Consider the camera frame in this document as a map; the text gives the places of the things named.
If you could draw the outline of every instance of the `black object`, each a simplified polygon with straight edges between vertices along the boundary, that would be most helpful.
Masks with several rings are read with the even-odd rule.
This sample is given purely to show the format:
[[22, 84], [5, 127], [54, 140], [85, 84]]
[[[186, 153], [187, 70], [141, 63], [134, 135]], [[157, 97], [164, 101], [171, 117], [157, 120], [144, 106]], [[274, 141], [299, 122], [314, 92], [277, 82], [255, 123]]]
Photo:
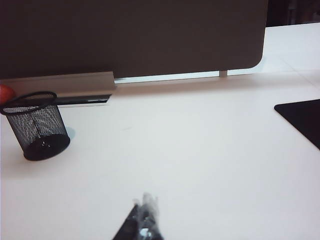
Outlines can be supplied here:
[[163, 240], [150, 204], [134, 205], [112, 240]]
[[137, 235], [138, 222], [137, 213], [139, 206], [136, 204], [126, 217], [120, 230], [116, 233], [113, 240], [133, 240]]
[[320, 149], [320, 99], [279, 104], [274, 109]]
[[102, 103], [106, 103], [109, 100], [110, 96], [111, 94], [58, 97], [55, 100], [55, 103], [57, 105], [102, 104]]
[[19, 96], [1, 106], [0, 112], [7, 117], [28, 160], [51, 158], [70, 143], [56, 98], [54, 92], [39, 91]]

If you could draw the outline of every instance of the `black mesh pen holder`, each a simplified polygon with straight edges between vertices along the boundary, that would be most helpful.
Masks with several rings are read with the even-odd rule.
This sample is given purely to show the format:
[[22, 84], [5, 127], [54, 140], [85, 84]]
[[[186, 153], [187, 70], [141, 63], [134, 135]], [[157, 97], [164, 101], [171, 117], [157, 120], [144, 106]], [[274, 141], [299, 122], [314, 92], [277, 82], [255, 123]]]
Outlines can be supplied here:
[[0, 108], [28, 160], [51, 158], [61, 153], [70, 143], [55, 104], [56, 98], [54, 92], [38, 91], [16, 97]]

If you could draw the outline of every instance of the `white desk surface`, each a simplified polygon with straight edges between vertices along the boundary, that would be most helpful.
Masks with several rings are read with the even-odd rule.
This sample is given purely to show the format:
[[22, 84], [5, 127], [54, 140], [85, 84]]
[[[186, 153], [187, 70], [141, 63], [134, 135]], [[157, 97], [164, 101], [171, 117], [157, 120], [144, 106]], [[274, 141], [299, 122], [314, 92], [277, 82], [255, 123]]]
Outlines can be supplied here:
[[1, 239], [110, 240], [149, 192], [166, 240], [319, 240], [320, 151], [273, 109], [320, 98], [319, 39], [318, 23], [268, 28], [260, 73], [61, 108], [70, 146], [40, 162], [1, 116]]

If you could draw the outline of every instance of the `dark gray privacy screen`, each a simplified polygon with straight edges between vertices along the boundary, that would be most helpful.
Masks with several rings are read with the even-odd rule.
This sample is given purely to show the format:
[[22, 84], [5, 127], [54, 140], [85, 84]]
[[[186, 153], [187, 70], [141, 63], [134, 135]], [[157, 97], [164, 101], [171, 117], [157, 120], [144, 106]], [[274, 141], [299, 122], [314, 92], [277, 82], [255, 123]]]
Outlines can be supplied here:
[[267, 0], [2, 0], [0, 78], [249, 68]]

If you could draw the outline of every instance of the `plastic bag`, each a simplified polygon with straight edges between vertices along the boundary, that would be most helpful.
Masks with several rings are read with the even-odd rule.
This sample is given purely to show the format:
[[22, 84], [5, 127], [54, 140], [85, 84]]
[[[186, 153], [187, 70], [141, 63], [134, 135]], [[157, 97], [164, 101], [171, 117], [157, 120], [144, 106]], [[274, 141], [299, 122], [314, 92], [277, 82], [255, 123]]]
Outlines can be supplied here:
[[136, 215], [136, 240], [163, 240], [157, 225], [158, 212], [157, 201], [145, 193]]
[[148, 193], [136, 203], [113, 240], [163, 240], [160, 234], [157, 200]]

